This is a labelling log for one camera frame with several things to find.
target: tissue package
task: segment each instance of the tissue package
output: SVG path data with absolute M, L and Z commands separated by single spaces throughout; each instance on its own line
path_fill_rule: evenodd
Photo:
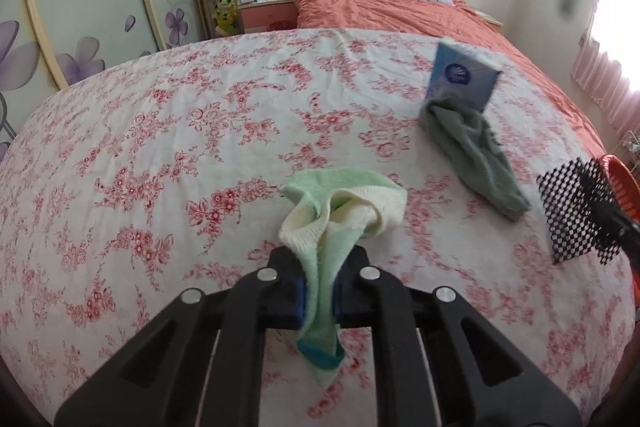
M 438 44 L 425 100 L 456 96 L 482 112 L 501 67 L 500 60 L 491 52 L 444 37 Z

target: gray-green cloth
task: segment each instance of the gray-green cloth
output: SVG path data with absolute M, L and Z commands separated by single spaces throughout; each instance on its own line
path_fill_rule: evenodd
M 456 97 L 431 99 L 420 108 L 418 122 L 467 187 L 514 221 L 529 210 L 529 200 L 482 114 Z

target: black mesh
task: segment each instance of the black mesh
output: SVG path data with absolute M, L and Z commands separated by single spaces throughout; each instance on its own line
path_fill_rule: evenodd
M 594 248 L 602 264 L 613 259 L 620 248 L 591 216 L 591 204 L 617 204 L 605 173 L 592 159 L 580 158 L 538 176 L 538 190 L 554 247 L 554 261 L 588 253 Z

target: purple petal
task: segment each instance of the purple petal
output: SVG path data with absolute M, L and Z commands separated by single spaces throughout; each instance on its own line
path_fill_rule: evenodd
M 104 60 L 92 60 L 91 62 L 80 66 L 80 71 L 78 73 L 78 79 L 84 80 L 89 78 L 90 76 L 94 76 L 94 74 L 98 74 L 101 71 L 104 71 L 106 68 Z
M 3 60 L 9 52 L 9 49 L 11 49 L 19 29 L 20 24 L 18 21 L 4 21 L 0 23 L 0 60 Z
M 6 152 L 9 149 L 9 142 L 2 142 L 0 143 L 0 162 L 2 161 L 2 158 L 4 158 L 4 155 L 6 154 Z
M 178 31 L 178 28 L 171 30 L 171 33 L 169 34 L 169 42 L 174 46 L 177 46 L 178 42 L 180 42 L 180 32 Z
M 167 28 L 173 28 L 175 26 L 175 15 L 171 12 L 167 12 L 164 16 L 164 25 Z
M 133 15 L 129 15 L 129 17 L 127 17 L 127 21 L 124 23 L 125 33 L 129 33 L 130 29 L 133 28 L 133 25 L 135 23 L 136 23 L 136 18 Z
M 58 65 L 62 70 L 62 74 L 65 75 L 66 83 L 69 84 L 69 86 L 73 86 L 80 80 L 78 78 L 80 68 L 78 67 L 78 63 L 75 58 L 67 53 L 60 53 L 56 55 L 56 60 L 58 61 Z
M 95 37 L 82 37 L 76 48 L 76 62 L 79 66 L 93 60 L 100 49 L 100 42 Z
M 0 89 L 12 90 L 31 80 L 38 67 L 40 48 L 36 42 L 26 42 L 0 62 Z

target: white bedsheet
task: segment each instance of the white bedsheet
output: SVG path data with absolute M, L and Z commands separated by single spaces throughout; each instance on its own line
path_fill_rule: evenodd
M 0 355 L 44 416 L 184 288 L 266 263 L 296 169 L 356 166 L 408 190 L 363 241 L 411 286 L 450 285 L 587 415 L 633 327 L 630 269 L 552 264 L 535 176 L 583 151 L 508 61 L 486 115 L 532 202 L 516 224 L 465 188 L 417 126 L 436 39 L 294 30 L 140 58 L 47 100 L 0 164 Z M 367 330 L 327 390 L 270 331 L 262 425 L 376 422 Z

